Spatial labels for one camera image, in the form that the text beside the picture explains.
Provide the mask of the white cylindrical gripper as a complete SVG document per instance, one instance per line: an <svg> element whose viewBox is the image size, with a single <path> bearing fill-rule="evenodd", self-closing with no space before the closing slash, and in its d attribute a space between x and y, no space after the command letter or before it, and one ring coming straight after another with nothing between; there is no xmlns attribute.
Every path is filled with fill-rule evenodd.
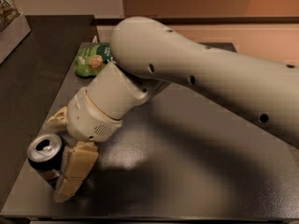
<svg viewBox="0 0 299 224"><path fill-rule="evenodd" d="M77 92L67 107L60 108L47 119L47 129L67 129L78 140L74 147L64 149L61 175L53 194L56 203L73 197L94 167L98 158L98 147L94 142L106 142L121 126L121 120L110 118L96 107L86 87Z"/></svg>

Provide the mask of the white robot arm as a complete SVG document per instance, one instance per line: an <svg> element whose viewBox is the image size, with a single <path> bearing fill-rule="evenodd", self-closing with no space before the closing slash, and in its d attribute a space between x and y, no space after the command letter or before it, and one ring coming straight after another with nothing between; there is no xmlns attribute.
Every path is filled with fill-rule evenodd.
<svg viewBox="0 0 299 224"><path fill-rule="evenodd" d="M171 83L299 144L298 67L209 48L144 17L121 21L109 46L112 57L100 73L48 120L77 142L64 150L55 202L75 195L98 157L96 143L109 139L132 108Z"/></svg>

